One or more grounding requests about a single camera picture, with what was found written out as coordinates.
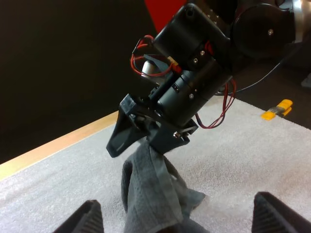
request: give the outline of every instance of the gray towel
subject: gray towel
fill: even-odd
[[[167,158],[143,142],[124,163],[125,233],[207,232],[189,219],[205,195],[188,189]]]

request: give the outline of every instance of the table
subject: table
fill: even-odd
[[[99,120],[96,120],[86,126],[83,126],[60,138],[57,138],[14,159],[11,159],[8,162],[1,164],[0,181],[114,124],[117,121],[117,117],[118,112],[109,114]]]

